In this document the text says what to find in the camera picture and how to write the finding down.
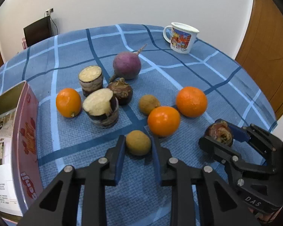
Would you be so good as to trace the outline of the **dark passion fruit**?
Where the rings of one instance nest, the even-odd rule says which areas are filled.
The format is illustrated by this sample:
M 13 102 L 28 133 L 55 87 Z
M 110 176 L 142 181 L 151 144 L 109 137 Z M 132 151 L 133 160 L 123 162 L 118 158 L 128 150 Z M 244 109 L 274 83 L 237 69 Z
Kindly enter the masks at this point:
M 233 145 L 234 135 L 224 120 L 219 120 L 211 124 L 205 131 L 205 136 L 231 147 Z
M 133 96 L 133 89 L 127 82 L 125 82 L 124 78 L 109 83 L 107 88 L 113 91 L 120 106 L 125 106 L 130 103 Z

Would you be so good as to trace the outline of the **orange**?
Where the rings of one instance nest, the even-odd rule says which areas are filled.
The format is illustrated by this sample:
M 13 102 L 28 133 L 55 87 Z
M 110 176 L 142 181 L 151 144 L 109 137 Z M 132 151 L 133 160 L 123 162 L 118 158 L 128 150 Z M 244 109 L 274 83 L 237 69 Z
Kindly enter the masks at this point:
M 186 117 L 196 118 L 205 113 L 208 100 L 203 91 L 196 87 L 184 87 L 176 96 L 176 106 Z
M 157 107 L 149 114 L 147 123 L 153 134 L 159 137 L 167 137 L 174 134 L 179 128 L 180 114 L 173 107 Z
M 66 118 L 73 118 L 81 111 L 81 96 L 72 88 L 62 89 L 56 99 L 58 112 Z

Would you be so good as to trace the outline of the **brown kiwi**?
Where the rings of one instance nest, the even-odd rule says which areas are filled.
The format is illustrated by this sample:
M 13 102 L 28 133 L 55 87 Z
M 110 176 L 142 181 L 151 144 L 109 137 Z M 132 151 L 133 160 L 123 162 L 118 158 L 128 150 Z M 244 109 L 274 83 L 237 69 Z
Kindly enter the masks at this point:
M 138 107 L 141 113 L 148 116 L 152 110 L 160 107 L 160 102 L 155 96 L 146 94 L 140 98 Z
M 131 154 L 144 156 L 151 149 L 151 140 L 144 132 L 134 130 L 126 136 L 126 146 Z

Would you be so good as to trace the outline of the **cut eggplant piece front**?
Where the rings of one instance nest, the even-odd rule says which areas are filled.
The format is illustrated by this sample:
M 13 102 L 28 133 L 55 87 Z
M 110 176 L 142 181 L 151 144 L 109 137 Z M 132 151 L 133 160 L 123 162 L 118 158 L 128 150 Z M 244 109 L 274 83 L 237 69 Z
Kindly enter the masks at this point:
M 109 88 L 89 94 L 82 107 L 96 127 L 107 129 L 118 121 L 118 99 Z

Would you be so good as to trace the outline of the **cut eggplant piece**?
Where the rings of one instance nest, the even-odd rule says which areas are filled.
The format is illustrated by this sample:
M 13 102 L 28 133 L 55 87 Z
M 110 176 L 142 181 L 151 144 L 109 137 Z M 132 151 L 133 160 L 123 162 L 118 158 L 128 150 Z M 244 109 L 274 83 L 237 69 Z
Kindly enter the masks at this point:
M 97 65 L 84 68 L 79 74 L 78 79 L 85 97 L 103 88 L 103 72 Z
M 118 121 L 118 99 L 109 88 L 89 94 L 82 107 L 96 127 L 107 129 Z

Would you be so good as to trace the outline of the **cut eggplant piece back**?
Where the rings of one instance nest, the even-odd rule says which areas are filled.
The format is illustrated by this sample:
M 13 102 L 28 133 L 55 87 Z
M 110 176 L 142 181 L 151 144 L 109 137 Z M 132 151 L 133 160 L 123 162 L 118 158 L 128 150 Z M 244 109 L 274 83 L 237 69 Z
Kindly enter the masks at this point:
M 85 97 L 103 88 L 103 72 L 97 65 L 84 68 L 79 74 L 78 79 Z

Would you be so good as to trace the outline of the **purple round radish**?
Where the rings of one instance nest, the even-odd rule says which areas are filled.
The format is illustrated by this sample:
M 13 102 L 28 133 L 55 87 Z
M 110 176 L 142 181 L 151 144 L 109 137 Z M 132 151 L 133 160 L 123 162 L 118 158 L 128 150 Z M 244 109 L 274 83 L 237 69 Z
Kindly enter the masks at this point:
M 112 66 L 114 75 L 109 79 L 113 82 L 117 78 L 124 78 L 125 80 L 133 80 L 141 71 L 141 61 L 139 54 L 147 46 L 145 44 L 137 52 L 121 52 L 117 54 L 113 60 Z

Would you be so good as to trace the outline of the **pink tin box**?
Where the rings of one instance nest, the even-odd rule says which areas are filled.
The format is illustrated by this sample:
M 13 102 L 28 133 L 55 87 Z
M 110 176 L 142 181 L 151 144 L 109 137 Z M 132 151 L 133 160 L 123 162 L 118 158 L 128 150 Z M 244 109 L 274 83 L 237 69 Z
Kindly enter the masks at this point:
M 0 95 L 0 213 L 22 217 L 43 190 L 36 131 L 39 102 L 26 81 Z

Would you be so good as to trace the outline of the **brown wooden door right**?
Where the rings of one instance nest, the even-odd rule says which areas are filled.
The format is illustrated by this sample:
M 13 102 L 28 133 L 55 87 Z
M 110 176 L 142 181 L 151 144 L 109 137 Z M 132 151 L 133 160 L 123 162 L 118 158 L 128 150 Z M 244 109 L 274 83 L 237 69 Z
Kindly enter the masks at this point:
M 279 119 L 283 115 L 283 15 L 273 0 L 253 0 L 236 61 L 261 88 Z

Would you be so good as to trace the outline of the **white printed mug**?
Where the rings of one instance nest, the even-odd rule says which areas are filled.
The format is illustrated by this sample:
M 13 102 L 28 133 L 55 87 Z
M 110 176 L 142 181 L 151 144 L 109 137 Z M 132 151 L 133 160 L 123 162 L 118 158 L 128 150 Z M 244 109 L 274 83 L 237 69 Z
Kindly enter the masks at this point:
M 196 41 L 199 30 L 181 22 L 172 22 L 162 32 L 170 48 L 180 54 L 189 54 Z

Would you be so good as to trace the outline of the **black television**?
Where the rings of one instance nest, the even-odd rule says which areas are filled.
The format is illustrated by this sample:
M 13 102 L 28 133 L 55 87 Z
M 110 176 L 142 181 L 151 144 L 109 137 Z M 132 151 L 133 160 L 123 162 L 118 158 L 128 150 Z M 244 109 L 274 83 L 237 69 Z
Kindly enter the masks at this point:
M 42 19 L 28 25 L 23 29 L 23 31 L 28 47 L 53 36 L 49 16 L 43 17 Z

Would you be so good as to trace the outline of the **wall socket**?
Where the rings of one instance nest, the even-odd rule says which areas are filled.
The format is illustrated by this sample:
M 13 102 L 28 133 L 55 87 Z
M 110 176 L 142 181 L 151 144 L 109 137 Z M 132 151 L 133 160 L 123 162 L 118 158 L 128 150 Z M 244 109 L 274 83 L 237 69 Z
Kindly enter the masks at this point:
M 50 8 L 50 9 L 48 9 L 48 10 L 46 10 L 45 11 L 45 15 L 46 16 L 49 16 L 51 13 L 53 13 L 54 12 L 54 8 Z

